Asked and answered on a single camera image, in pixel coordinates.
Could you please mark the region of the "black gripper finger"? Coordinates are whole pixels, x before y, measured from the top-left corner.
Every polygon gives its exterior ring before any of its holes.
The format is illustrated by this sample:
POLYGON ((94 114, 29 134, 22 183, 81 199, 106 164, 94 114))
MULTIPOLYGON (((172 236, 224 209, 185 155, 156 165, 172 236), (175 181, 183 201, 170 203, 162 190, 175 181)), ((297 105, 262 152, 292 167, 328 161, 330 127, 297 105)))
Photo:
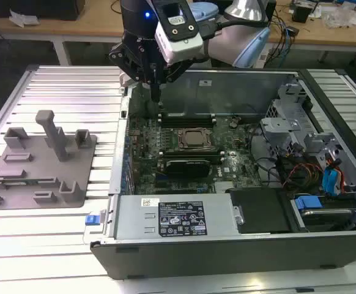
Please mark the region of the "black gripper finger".
POLYGON ((148 85, 150 98, 156 101, 155 74, 144 42, 135 42, 133 48, 121 42, 111 49, 109 58, 132 80, 148 85))
POLYGON ((155 69, 155 101, 160 101, 162 85, 176 81, 193 64, 194 59, 184 60, 170 66, 158 64, 155 69))

